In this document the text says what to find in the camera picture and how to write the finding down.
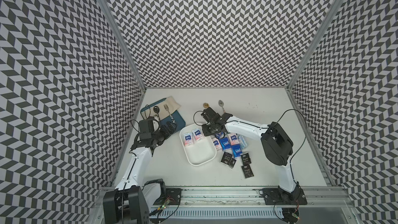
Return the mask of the cartoon dark blue tissue pack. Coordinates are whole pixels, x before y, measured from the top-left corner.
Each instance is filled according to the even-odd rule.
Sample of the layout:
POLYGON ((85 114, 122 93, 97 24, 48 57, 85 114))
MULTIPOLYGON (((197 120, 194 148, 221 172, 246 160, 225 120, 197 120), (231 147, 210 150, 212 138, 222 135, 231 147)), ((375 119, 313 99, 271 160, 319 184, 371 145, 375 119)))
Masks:
POLYGON ((217 138, 218 140, 219 139, 222 139, 222 138, 224 138, 225 137, 225 134, 223 133, 223 132, 221 132, 221 133, 216 133, 215 134, 215 138, 217 138))

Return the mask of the pink white tissue pack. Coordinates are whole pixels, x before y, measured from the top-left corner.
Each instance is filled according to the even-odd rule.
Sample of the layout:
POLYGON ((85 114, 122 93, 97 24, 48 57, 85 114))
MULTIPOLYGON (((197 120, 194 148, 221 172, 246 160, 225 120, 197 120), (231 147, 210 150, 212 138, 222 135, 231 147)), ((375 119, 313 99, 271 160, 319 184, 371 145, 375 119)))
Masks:
POLYGON ((190 146, 194 144, 194 138, 192 132, 187 132, 183 134, 183 144, 184 146, 190 146))

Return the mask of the white plastic storage box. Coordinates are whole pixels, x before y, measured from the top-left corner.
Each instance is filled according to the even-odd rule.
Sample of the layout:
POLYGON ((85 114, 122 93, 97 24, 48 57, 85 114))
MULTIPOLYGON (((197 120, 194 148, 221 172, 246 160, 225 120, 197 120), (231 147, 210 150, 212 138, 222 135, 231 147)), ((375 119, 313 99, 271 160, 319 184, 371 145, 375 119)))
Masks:
POLYGON ((179 137, 183 146, 187 161, 193 167, 199 167, 211 162, 216 158, 217 150, 210 136, 203 136, 199 141, 193 139, 193 144, 185 145, 185 134, 191 132, 194 136, 194 130, 199 129, 202 132, 202 123, 199 125, 191 124, 180 130, 179 137))

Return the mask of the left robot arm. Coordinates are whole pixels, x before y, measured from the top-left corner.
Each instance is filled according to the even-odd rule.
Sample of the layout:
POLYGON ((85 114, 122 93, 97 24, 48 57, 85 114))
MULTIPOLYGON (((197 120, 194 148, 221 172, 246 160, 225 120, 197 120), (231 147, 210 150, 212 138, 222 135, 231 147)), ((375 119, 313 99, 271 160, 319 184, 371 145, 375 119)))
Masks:
POLYGON ((131 146, 132 158, 113 191, 103 198, 106 224, 122 224, 127 215, 129 224, 148 224, 150 217, 158 215, 168 205, 180 205, 181 190, 167 190, 162 179, 144 182, 144 174, 154 150, 167 139, 154 117, 138 122, 138 133, 131 146))

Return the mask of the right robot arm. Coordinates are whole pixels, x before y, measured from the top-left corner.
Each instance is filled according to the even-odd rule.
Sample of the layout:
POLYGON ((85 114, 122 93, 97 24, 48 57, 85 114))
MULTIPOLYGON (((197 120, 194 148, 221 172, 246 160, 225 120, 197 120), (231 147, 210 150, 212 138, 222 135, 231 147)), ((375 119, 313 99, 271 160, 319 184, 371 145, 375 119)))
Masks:
POLYGON ((291 159, 294 157, 293 142, 278 122, 259 124, 242 120, 236 116, 216 113, 212 108, 204 109, 201 116, 206 121, 202 125, 205 136, 223 133, 236 133, 253 140, 261 141, 266 158, 275 165, 278 177, 278 191, 284 202, 296 201, 301 188, 294 178, 291 159))

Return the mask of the blue tissue pack middle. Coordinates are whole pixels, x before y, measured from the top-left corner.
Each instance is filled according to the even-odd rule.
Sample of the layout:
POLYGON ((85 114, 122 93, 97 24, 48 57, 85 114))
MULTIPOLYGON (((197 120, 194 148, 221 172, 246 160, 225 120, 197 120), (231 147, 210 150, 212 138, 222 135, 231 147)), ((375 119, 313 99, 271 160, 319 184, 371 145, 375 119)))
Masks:
POLYGON ((219 142, 220 142, 220 145, 221 145, 221 148, 223 151, 231 149, 231 144, 230 144, 229 138, 227 136, 224 138, 221 138, 219 140, 219 142))

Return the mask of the teal rectangular tray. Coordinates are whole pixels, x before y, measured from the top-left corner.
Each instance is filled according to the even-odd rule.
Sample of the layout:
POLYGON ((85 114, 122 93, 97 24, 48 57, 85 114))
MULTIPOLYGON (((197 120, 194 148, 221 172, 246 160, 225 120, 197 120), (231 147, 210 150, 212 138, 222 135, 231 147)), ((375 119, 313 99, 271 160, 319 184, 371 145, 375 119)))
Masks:
POLYGON ((143 119, 149 116, 155 117, 160 122, 160 125, 167 125, 170 122, 173 125, 177 125, 176 130, 180 131, 186 126, 185 120, 178 111, 180 107, 175 99, 169 96, 145 105, 140 110, 140 114, 143 119))

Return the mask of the black spoon on tray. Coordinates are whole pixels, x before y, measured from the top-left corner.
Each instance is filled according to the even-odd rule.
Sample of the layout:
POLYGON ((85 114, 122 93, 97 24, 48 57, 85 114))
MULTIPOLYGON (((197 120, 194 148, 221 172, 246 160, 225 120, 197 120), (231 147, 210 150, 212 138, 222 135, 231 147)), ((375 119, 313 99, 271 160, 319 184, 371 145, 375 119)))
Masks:
POLYGON ((158 121, 160 121, 160 116, 159 116, 159 113, 160 113, 160 109, 159 109, 159 107, 158 106, 154 106, 153 107, 153 111, 155 112, 155 118, 158 120, 158 121))

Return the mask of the clear light blue tissue pack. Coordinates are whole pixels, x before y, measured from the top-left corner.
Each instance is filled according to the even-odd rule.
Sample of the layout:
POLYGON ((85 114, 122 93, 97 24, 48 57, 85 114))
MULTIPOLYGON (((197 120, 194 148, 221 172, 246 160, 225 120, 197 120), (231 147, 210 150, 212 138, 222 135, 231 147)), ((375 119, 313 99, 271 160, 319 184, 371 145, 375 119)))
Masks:
POLYGON ((238 136, 238 140, 239 140, 241 149, 246 149, 248 147, 246 139, 242 135, 238 136))

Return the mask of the blue tissue pack lower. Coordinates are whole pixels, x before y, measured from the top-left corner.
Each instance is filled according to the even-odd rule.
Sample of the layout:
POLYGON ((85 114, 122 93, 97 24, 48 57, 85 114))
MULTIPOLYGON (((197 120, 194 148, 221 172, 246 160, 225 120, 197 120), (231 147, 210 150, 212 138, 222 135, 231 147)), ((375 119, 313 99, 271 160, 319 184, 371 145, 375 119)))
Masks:
POLYGON ((234 158, 238 158, 241 156, 242 154, 242 149, 241 146, 239 144, 236 145, 232 145, 231 146, 232 152, 233 152, 233 157, 234 158))

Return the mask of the black sachet left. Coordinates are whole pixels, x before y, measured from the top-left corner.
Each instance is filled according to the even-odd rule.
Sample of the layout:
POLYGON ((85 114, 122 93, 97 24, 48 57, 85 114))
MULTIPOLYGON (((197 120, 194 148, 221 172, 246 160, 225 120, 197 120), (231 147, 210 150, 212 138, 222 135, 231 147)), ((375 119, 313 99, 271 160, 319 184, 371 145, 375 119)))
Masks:
POLYGON ((221 158, 221 163, 229 165, 232 158, 233 158, 232 154, 224 152, 221 158))

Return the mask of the small black sachet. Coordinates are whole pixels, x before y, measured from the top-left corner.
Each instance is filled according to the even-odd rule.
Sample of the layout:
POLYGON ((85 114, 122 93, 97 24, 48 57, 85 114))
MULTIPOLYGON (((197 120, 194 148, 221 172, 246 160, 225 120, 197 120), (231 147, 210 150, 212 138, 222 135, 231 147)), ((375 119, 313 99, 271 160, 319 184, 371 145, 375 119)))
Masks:
POLYGON ((235 164, 236 164, 236 160, 234 158, 229 159, 228 166, 230 168, 234 168, 235 164))

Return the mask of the black sachet upper right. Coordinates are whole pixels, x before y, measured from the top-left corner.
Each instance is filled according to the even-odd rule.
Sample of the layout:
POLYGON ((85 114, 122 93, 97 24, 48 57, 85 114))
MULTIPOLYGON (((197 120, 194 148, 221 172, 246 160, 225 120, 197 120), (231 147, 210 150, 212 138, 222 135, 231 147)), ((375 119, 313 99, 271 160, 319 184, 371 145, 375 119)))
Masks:
POLYGON ((242 153, 242 154, 240 155, 240 157, 241 157, 241 160, 242 160, 242 164, 243 164, 243 165, 251 164, 251 158, 250 158, 249 153, 242 153))

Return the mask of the black sachet lower right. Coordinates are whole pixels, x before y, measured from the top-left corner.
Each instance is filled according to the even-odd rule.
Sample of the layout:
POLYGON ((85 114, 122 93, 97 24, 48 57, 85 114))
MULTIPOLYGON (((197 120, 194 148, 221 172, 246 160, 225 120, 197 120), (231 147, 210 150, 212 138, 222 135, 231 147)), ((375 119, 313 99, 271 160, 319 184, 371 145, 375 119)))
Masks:
POLYGON ((254 177, 254 173, 251 169, 251 166, 249 164, 245 164, 243 166, 241 166, 241 169, 243 171, 244 177, 245 178, 251 178, 254 177))

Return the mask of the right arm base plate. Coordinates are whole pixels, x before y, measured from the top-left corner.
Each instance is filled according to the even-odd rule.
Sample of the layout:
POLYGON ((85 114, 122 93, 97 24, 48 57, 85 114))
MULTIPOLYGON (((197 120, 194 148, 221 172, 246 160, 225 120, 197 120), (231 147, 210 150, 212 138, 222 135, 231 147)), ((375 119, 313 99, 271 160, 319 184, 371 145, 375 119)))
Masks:
POLYGON ((263 188, 260 195, 266 205, 308 205, 304 191, 296 187, 293 192, 287 192, 281 188, 263 188))

